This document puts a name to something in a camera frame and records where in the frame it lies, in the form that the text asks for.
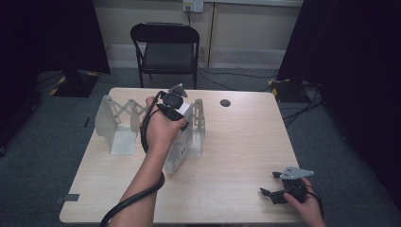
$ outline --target finger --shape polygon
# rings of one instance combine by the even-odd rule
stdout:
[[[186,122],[188,122],[188,121],[187,121],[186,118],[184,117],[184,118],[181,118],[180,120],[178,120],[178,121],[176,121],[176,122],[177,122],[177,124],[178,124],[178,128],[180,129],[180,128],[184,127],[184,126],[186,125]]]
[[[148,108],[150,107],[151,103],[153,102],[154,96],[149,96],[146,99]]]
[[[302,181],[305,183],[306,186],[312,186],[312,183],[307,178],[302,178]]]
[[[296,210],[300,210],[302,208],[302,205],[293,196],[289,195],[289,193],[284,193],[283,196],[289,204],[295,207]]]

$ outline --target white table surface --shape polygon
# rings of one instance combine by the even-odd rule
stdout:
[[[110,96],[145,105],[159,90],[114,88]],[[272,171],[298,166],[274,96],[270,93],[187,90],[185,102],[202,98],[206,135],[201,158],[185,158],[159,190],[155,223],[287,223],[300,218],[288,204],[273,205],[259,187],[283,189]],[[228,99],[230,107],[220,101]],[[129,115],[121,116],[130,124]],[[111,156],[106,140],[94,131],[60,219],[99,223],[128,187],[145,157],[136,139],[133,155]]]

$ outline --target carpeted floor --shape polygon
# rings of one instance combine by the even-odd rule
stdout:
[[[268,77],[275,73],[256,69],[213,71],[262,78],[200,71],[198,89],[268,92]],[[94,130],[100,100],[113,87],[139,87],[136,69],[114,68],[110,76],[99,78],[87,98],[49,96],[53,85],[47,85],[58,77],[49,78],[57,74],[40,75],[39,81],[48,79],[38,84],[43,94],[40,103],[9,142],[6,156],[0,159],[2,227],[70,226],[60,222],[62,204],[55,203],[55,199],[69,191]],[[153,81],[145,76],[148,88],[170,88],[180,82],[185,88],[192,88],[189,76],[155,75]],[[285,117],[306,104],[278,105]],[[337,123],[324,105],[301,114],[288,126],[288,135],[300,167],[315,171],[316,175],[309,180],[323,197],[328,226],[401,226],[401,215],[385,189],[365,162],[343,142]]]

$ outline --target wall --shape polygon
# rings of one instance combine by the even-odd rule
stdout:
[[[95,0],[103,41],[109,53],[134,61],[131,28],[141,22],[188,24],[181,1]],[[284,57],[298,7],[204,3],[191,13],[200,34],[200,63],[213,67],[278,67]]]

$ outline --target chair backrest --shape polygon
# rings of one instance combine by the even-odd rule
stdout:
[[[196,29],[183,24],[141,23],[131,29],[131,38],[139,43],[197,44],[200,35]]]

